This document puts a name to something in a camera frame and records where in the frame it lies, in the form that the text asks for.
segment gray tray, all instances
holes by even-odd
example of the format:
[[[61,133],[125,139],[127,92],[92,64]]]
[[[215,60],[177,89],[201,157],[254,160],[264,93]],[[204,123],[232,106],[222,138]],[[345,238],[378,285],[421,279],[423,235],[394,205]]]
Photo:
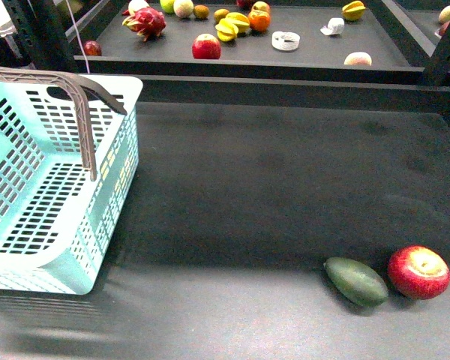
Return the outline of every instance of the gray tray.
[[[0,359],[450,359],[450,288],[363,310],[322,266],[412,243],[450,265],[450,88],[142,80],[95,289],[0,292]]]
[[[153,4],[152,7],[161,11],[160,5]],[[140,37],[122,26],[125,17],[119,13],[97,41],[103,46],[103,56],[124,60],[190,61],[194,59],[191,44],[198,35],[210,33],[217,36],[213,13],[220,8],[246,14],[235,5],[209,5],[210,17],[207,21],[197,21],[193,16],[179,19],[175,15],[164,14],[166,28],[162,37],[143,43]],[[339,7],[277,6],[272,8],[272,16],[272,23],[265,34],[249,34],[230,43],[222,43],[220,59],[264,65],[293,63],[340,67],[350,53],[365,51],[378,68],[409,66],[371,11],[366,11],[360,21],[347,23],[343,34],[336,37],[327,37],[320,29],[332,17],[341,17]],[[278,31],[299,34],[298,49],[281,52],[272,47],[272,33]]]

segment apple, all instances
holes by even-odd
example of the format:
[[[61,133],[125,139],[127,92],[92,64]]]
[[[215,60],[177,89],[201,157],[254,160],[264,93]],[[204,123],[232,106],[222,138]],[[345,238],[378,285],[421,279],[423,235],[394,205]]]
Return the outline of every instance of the apple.
[[[248,10],[254,4],[254,0],[237,0],[236,4],[242,10]]]
[[[198,35],[192,44],[194,59],[219,59],[222,53],[220,41],[212,34]]]
[[[257,1],[255,4],[253,4],[252,6],[252,11],[265,11],[267,13],[270,14],[270,5],[268,5],[266,2],[264,1]]]
[[[345,65],[372,65],[372,58],[366,52],[352,52],[349,54],[345,61],[343,62]]]
[[[445,34],[445,32],[447,31],[447,28],[449,27],[449,21],[447,21],[445,24],[443,24],[442,26],[440,26],[439,30],[438,30],[438,35],[439,36],[443,36]]]
[[[445,261],[420,245],[396,251],[388,261],[387,272],[395,288],[415,300],[432,299],[450,284],[450,270]]]
[[[83,51],[87,56],[102,56],[102,46],[94,40],[86,41],[83,44]]]

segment green mango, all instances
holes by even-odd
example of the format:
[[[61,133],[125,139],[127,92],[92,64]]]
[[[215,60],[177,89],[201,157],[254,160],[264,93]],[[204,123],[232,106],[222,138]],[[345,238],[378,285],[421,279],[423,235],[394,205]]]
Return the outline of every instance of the green mango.
[[[331,257],[325,262],[331,282],[351,302],[371,308],[389,297],[385,281],[370,266],[343,257]]]

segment green apple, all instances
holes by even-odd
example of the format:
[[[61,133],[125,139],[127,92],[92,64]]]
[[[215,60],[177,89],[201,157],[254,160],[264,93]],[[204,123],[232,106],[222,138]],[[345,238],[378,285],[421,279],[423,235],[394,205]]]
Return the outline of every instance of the green apple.
[[[173,14],[173,3],[175,0],[160,0],[160,6],[167,14]]]

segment brown handle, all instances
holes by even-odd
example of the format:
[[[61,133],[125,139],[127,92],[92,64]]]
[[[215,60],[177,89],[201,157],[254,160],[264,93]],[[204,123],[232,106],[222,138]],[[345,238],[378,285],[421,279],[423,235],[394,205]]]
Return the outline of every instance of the brown handle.
[[[89,102],[84,89],[102,100],[115,112],[127,115],[127,111],[122,104],[105,90],[102,85],[74,73],[0,67],[0,81],[3,83],[54,85],[67,92],[75,106],[82,166],[90,171],[90,179],[94,182],[97,179],[97,163],[95,160]]]

